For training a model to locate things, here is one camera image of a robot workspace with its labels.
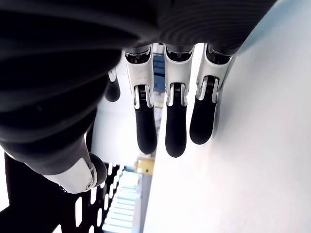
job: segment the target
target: black rubber fingertip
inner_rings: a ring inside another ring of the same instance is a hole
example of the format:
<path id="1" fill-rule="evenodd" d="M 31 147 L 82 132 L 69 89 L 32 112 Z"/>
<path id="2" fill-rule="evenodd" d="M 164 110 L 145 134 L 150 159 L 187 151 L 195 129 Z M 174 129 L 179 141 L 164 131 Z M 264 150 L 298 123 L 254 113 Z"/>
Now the black rubber fingertip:
<path id="1" fill-rule="evenodd" d="M 197 145 L 206 143 L 213 132 L 214 114 L 216 104 L 211 98 L 198 100 L 195 97 L 195 103 L 190 123 L 190 138 Z"/>
<path id="2" fill-rule="evenodd" d="M 187 107 L 181 104 L 167 106 L 165 148 L 167 153 L 174 158 L 181 156 L 187 144 L 186 130 Z"/>
<path id="3" fill-rule="evenodd" d="M 118 78 L 114 82 L 111 82 L 108 79 L 107 90 L 105 93 L 105 97 L 109 102 L 116 102 L 120 98 L 120 86 Z"/>
<path id="4" fill-rule="evenodd" d="M 107 178 L 107 168 L 103 161 L 97 157 L 95 154 L 89 152 L 89 156 L 91 158 L 91 162 L 94 164 L 96 172 L 97 172 L 97 182 L 95 187 L 101 185 Z"/>
<path id="5" fill-rule="evenodd" d="M 137 143 L 141 152 L 151 154 L 156 150 L 157 136 L 154 108 L 144 104 L 135 109 Z"/>

